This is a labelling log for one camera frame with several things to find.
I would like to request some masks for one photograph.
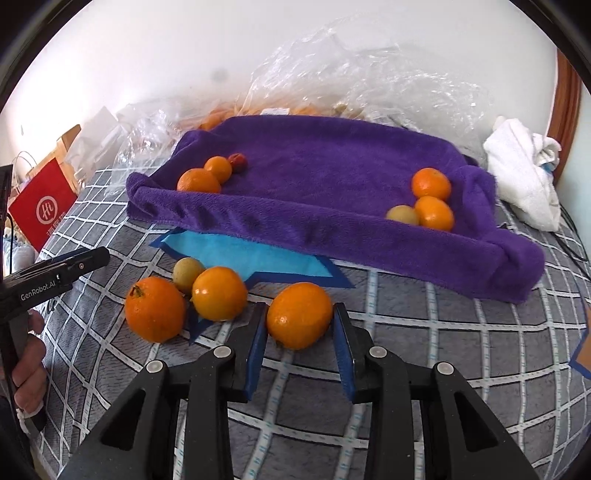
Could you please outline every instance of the finger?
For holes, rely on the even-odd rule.
[[[38,367],[33,374],[27,378],[27,381],[23,383],[21,388],[14,394],[14,401],[20,407],[26,410],[29,408],[29,412],[34,411],[39,405],[31,408],[31,404],[35,402],[35,399],[39,395],[39,390],[45,386],[47,373],[44,367]]]
[[[29,332],[33,331],[37,335],[40,335],[45,327],[45,320],[36,310],[29,310]]]
[[[35,393],[27,405],[22,407],[24,411],[27,413],[33,413],[41,404],[45,395],[47,394],[47,381],[44,381],[42,384],[39,385],[39,390]]]
[[[45,358],[46,353],[47,348],[43,340],[29,333],[22,358],[12,371],[12,381],[17,387],[23,385],[27,378],[41,365],[41,361]]]

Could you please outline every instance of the light blue fabric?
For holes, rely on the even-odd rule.
[[[214,233],[175,229],[152,243],[171,257],[193,257],[206,268],[221,265],[237,272],[247,287],[260,281],[311,281],[325,287],[352,288],[343,273],[326,257]]]

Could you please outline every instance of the gray bedsheet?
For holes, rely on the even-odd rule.
[[[199,357],[228,337],[230,322],[211,327],[195,343],[187,332],[162,345],[134,335],[124,322],[123,298],[140,277],[170,277],[173,260],[149,246],[165,226],[130,221],[126,197],[104,200],[110,171],[100,171],[82,193],[43,255],[79,246],[107,246],[107,268],[78,281],[47,306],[46,366],[49,422],[37,440],[53,473],[67,463],[111,402],[150,360],[169,365]],[[589,301],[589,283],[553,237],[516,220],[499,204],[498,223],[538,243],[546,255],[540,284],[522,305],[471,300],[412,278],[361,265],[336,264],[355,285],[329,288],[351,318],[378,345],[407,362],[446,360],[470,380],[540,478],[556,478],[577,455],[591,421],[591,382],[567,364],[580,341],[584,318],[577,285]],[[560,232],[580,252],[574,232]],[[259,284],[250,301],[270,301],[278,284]],[[423,444],[415,413],[415,478],[423,477]],[[234,473],[243,479],[363,478],[370,405],[351,407],[342,393],[330,339],[293,353],[269,340],[254,399],[229,407]],[[179,439],[183,435],[183,415]],[[183,444],[177,445],[177,472]]]

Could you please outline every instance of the red paper bag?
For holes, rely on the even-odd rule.
[[[9,211],[33,248],[40,252],[76,198],[54,158],[27,184]]]

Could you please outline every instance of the red fruit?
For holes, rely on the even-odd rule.
[[[246,157],[241,153],[234,153],[228,157],[233,173],[242,173],[248,168]]]

